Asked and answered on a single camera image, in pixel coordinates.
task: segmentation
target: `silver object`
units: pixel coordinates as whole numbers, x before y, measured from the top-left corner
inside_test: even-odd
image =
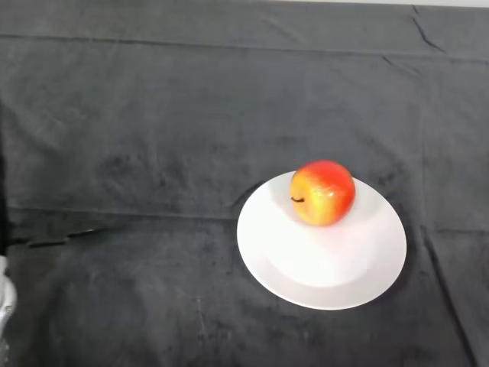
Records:
[[[14,284],[5,276],[6,267],[7,259],[0,256],[0,367],[5,367],[8,363],[9,346],[4,331],[17,305],[17,292]]]

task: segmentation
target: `red apple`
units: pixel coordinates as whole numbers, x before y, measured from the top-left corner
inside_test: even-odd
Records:
[[[299,217],[315,226],[338,222],[351,209],[355,184],[346,168],[333,161],[301,167],[290,182],[290,199]]]

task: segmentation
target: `white plate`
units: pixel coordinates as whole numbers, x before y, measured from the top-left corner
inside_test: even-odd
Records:
[[[238,246],[248,270],[266,289],[300,306],[341,310],[385,292],[406,259],[406,235],[393,207],[355,180],[350,212],[333,226],[315,227],[293,211],[294,172],[260,186],[238,220]]]

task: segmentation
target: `apple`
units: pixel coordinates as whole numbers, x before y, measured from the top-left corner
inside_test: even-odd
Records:
[[[314,226],[338,222],[351,209],[355,183],[346,168],[334,161],[315,161],[292,176],[290,199],[299,217]]]

